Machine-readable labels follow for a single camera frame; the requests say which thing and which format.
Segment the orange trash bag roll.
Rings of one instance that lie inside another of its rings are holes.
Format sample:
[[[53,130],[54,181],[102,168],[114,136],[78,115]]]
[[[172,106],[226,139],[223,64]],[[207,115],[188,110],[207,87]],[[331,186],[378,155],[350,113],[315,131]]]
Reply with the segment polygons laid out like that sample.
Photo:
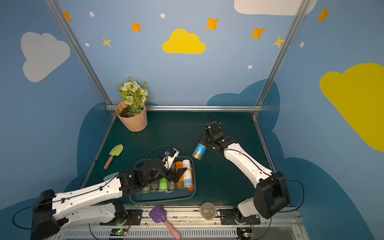
[[[193,171],[193,168],[191,168],[191,185],[187,187],[187,190],[193,191],[194,189],[195,189],[194,171]]]
[[[180,177],[179,181],[176,183],[176,187],[178,190],[180,190],[184,188],[184,177],[183,177],[183,174],[178,174],[178,171],[183,168],[183,163],[180,161],[176,162],[175,167],[176,167],[177,176]]]

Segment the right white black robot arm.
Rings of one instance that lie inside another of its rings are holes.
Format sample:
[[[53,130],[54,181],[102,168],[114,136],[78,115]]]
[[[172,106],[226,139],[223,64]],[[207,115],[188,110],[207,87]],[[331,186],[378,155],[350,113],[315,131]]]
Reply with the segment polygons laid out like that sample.
[[[232,162],[250,180],[255,188],[254,197],[234,207],[236,221],[253,215],[270,219],[291,203],[286,177],[274,173],[249,155],[231,136],[221,131],[219,121],[205,125],[205,133],[196,147],[193,157],[200,160],[207,149],[212,149]]]

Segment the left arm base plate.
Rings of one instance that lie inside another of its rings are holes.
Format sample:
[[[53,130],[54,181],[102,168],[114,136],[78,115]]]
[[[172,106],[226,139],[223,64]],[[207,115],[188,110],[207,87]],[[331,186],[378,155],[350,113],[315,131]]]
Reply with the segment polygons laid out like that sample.
[[[142,219],[142,210],[124,210],[116,212],[113,219],[106,223],[100,223],[100,226],[138,226]]]

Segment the green roll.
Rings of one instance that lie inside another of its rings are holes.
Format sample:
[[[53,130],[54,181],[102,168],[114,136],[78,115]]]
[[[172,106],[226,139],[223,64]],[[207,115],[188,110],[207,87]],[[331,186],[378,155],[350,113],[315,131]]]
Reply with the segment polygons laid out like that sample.
[[[163,178],[159,181],[159,192],[165,192],[168,190],[168,180]]]

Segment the grey trash bag roll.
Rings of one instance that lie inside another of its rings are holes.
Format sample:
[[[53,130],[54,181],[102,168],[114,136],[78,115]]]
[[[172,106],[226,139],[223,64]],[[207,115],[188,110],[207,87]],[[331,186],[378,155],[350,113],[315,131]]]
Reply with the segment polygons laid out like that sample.
[[[157,191],[159,191],[159,181],[157,181],[157,182],[151,184],[151,186],[150,186],[150,191],[151,191],[151,192],[157,192]]]

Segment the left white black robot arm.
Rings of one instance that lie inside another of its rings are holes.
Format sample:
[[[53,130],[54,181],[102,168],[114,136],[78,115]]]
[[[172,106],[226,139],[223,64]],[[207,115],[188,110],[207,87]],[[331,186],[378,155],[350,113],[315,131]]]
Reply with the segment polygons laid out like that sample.
[[[30,238],[43,240],[57,234],[70,222],[70,214],[104,201],[119,199],[141,192],[145,187],[167,179],[178,182],[187,168],[172,169],[179,152],[172,149],[162,159],[145,160],[139,168],[118,173],[110,180],[66,193],[43,191],[33,206]]]

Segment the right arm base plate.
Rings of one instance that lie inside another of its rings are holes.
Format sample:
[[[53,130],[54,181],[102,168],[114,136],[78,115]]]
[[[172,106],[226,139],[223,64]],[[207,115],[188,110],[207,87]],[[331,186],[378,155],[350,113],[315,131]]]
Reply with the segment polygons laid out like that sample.
[[[218,209],[217,216],[220,218],[222,225],[260,225],[259,215],[251,215],[244,217],[240,211],[236,209]]]

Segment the white roll blue end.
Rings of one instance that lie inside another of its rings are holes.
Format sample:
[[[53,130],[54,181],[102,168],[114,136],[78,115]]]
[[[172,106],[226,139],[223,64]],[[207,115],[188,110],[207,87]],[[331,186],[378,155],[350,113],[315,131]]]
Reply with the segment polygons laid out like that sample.
[[[191,185],[191,162],[188,159],[182,161],[183,168],[186,168],[186,171],[183,174],[184,177],[184,187],[187,188]]]

